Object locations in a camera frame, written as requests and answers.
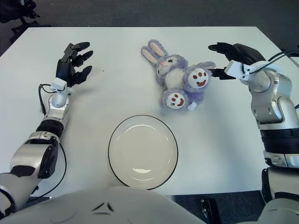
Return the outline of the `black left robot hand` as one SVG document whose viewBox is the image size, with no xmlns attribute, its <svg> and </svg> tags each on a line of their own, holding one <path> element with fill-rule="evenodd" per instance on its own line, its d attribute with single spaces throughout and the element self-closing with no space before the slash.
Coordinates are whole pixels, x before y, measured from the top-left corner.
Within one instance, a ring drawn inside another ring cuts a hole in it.
<svg viewBox="0 0 299 224">
<path fill-rule="evenodd" d="M 89 42 L 70 43 L 64 50 L 63 57 L 58 60 L 56 77 L 66 81 L 67 87 L 85 82 L 90 74 L 92 66 L 85 67 L 81 72 L 75 71 L 75 67 L 82 66 L 93 55 L 92 50 L 82 55 L 78 54 L 78 52 L 87 49 L 89 46 Z"/>
</svg>

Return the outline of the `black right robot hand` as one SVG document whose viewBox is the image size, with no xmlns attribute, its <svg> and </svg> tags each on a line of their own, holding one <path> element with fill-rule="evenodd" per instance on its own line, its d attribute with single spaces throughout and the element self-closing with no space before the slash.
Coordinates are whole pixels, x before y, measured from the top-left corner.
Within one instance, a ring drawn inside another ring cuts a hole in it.
<svg viewBox="0 0 299 224">
<path fill-rule="evenodd" d="M 220 54 L 224 54 L 229 61 L 234 60 L 241 63 L 242 74 L 245 72 L 245 64 L 252 65 L 259 61 L 265 61 L 265 58 L 260 54 L 259 51 L 239 43 L 232 45 L 229 43 L 218 42 L 214 45 L 209 45 L 208 49 L 216 51 Z"/>
</svg>

